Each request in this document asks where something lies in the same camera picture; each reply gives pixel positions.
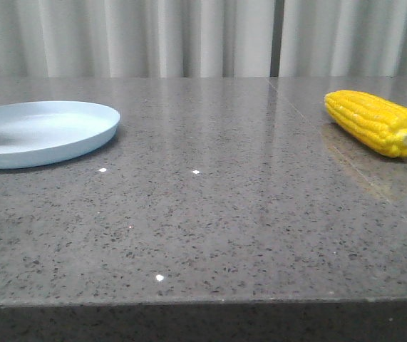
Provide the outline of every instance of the light blue plate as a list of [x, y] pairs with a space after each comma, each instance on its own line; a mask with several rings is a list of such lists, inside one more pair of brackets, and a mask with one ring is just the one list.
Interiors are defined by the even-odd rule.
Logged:
[[106, 144], [116, 133], [119, 112], [74, 101], [0, 106], [0, 169], [60, 162]]

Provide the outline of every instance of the gray countertop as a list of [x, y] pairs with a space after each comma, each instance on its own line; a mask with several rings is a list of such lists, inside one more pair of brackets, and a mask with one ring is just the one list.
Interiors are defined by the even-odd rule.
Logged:
[[332, 123], [341, 88], [407, 106], [407, 78], [0, 78], [0, 105], [121, 114], [89, 155], [0, 170], [0, 307], [407, 300], [407, 159]]

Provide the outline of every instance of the white curtain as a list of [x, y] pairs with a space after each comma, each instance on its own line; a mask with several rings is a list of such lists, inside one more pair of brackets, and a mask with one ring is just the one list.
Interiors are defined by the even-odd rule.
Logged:
[[407, 75], [407, 0], [0, 0], [0, 70]]

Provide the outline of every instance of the yellow corn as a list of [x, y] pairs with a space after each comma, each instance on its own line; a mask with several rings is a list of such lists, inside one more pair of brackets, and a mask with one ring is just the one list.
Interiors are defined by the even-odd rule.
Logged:
[[338, 90], [325, 95], [330, 116], [347, 132], [387, 157], [407, 157], [407, 108], [375, 95]]

